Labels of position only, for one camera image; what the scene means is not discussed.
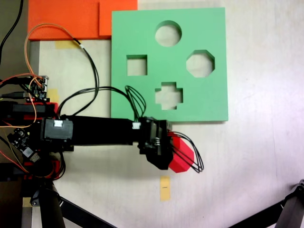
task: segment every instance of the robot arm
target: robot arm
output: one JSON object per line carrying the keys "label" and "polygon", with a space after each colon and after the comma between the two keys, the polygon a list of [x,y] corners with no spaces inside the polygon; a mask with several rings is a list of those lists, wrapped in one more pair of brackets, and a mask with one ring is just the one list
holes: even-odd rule
{"label": "robot arm", "polygon": [[28,130],[18,128],[9,141],[32,162],[41,153],[73,151],[74,146],[132,145],[138,143],[140,154],[161,170],[173,160],[171,124],[166,120],[143,117],[139,122],[128,119],[86,116],[62,116],[60,120],[42,118]]}

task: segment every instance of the white floor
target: white floor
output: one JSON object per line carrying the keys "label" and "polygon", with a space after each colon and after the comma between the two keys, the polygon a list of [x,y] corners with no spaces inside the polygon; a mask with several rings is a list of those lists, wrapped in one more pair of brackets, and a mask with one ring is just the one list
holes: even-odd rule
{"label": "white floor", "polygon": [[[136,146],[76,147],[55,182],[63,197],[119,228],[226,228],[277,203],[304,177],[304,1],[139,0],[140,10],[197,7],[226,8],[229,121],[174,130],[197,144],[205,171],[159,171]],[[83,44],[109,85],[111,42]],[[41,42],[39,61],[39,74],[50,77],[60,101],[94,84],[79,49]],[[75,98],[62,113],[90,98]],[[82,115],[109,116],[109,102],[101,92]],[[162,175],[171,178],[164,202]],[[33,228],[41,227],[38,210]]]}

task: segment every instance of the green foam board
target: green foam board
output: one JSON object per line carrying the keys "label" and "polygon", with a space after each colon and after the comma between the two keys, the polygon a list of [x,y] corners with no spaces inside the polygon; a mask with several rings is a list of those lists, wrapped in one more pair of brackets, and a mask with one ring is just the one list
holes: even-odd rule
{"label": "green foam board", "polygon": [[[157,29],[169,22],[181,29],[180,41],[164,47],[155,39]],[[207,77],[194,77],[186,69],[187,59],[207,53],[214,70]],[[147,75],[128,76],[127,59],[147,59]],[[112,14],[112,86],[137,89],[147,102],[145,116],[184,121],[228,120],[225,9],[172,9],[115,11]],[[173,110],[162,110],[155,102],[155,91],[162,83],[182,88],[182,103]],[[111,116],[133,119],[130,104],[112,93]]]}

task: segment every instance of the circuit board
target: circuit board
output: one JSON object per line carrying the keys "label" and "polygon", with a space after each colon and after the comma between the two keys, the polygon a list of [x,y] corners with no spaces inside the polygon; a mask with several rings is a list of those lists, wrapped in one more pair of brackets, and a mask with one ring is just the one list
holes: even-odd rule
{"label": "circuit board", "polygon": [[[42,84],[40,87],[35,81],[33,81],[30,90],[35,94],[36,98],[43,100],[45,102],[49,102],[50,99],[48,98],[48,76],[42,76],[42,79],[38,79],[38,81]],[[33,98],[33,102],[39,102],[38,99]]]}
{"label": "circuit board", "polygon": [[20,128],[15,129],[14,134],[8,135],[8,139],[16,149],[21,151],[23,155],[32,162],[36,162],[40,159],[39,155],[29,147],[29,136],[24,130]]}

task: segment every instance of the orange foam board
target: orange foam board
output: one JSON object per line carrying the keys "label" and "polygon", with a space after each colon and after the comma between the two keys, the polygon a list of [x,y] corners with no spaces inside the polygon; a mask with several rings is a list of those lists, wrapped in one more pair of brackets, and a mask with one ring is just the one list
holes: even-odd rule
{"label": "orange foam board", "polygon": [[[38,24],[55,23],[77,39],[111,38],[112,11],[137,9],[137,0],[29,0],[28,3],[28,32]],[[71,38],[61,29],[50,26],[38,28],[29,39]]]}
{"label": "orange foam board", "polygon": [[112,11],[137,10],[137,0],[100,0],[99,36],[110,39],[112,36]]}

